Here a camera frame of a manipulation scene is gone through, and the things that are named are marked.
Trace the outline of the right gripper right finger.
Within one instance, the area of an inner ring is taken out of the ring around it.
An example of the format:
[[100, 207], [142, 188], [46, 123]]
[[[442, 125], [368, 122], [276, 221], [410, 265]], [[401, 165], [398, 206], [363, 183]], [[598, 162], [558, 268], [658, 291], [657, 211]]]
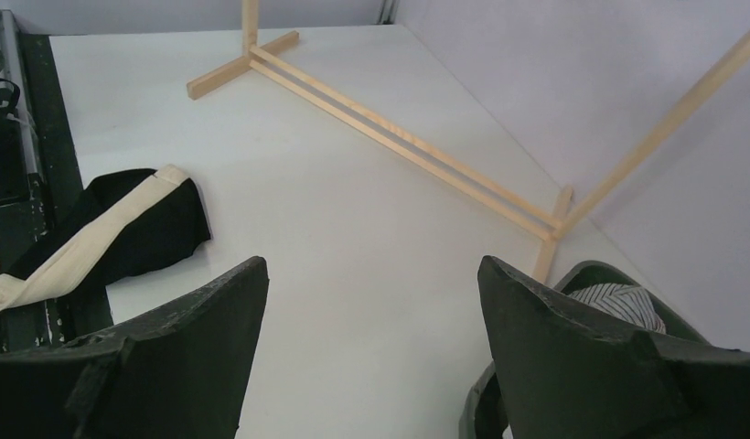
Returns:
[[750, 352], [629, 324], [493, 256], [477, 272], [517, 438], [750, 438]]

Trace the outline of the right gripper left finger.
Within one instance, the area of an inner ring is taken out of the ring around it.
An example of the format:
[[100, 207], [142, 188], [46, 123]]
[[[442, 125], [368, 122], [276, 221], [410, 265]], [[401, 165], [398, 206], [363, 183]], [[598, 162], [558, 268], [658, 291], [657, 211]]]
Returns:
[[254, 256], [57, 348], [0, 354], [0, 438], [232, 438], [267, 302]]

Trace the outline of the grey striped underwear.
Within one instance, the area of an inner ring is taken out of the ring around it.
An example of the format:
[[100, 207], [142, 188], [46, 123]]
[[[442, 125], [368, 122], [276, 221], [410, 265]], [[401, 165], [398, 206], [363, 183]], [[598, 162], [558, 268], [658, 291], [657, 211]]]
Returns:
[[657, 314], [648, 291], [641, 286], [595, 284], [571, 292], [569, 296], [629, 324], [667, 333], [666, 324]]

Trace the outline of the black underwear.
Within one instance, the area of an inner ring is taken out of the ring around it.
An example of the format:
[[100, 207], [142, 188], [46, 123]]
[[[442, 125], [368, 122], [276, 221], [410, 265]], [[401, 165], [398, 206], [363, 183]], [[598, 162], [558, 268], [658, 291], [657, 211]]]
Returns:
[[0, 312], [165, 269], [210, 238], [198, 187], [182, 169], [96, 177], [69, 215], [0, 274]]

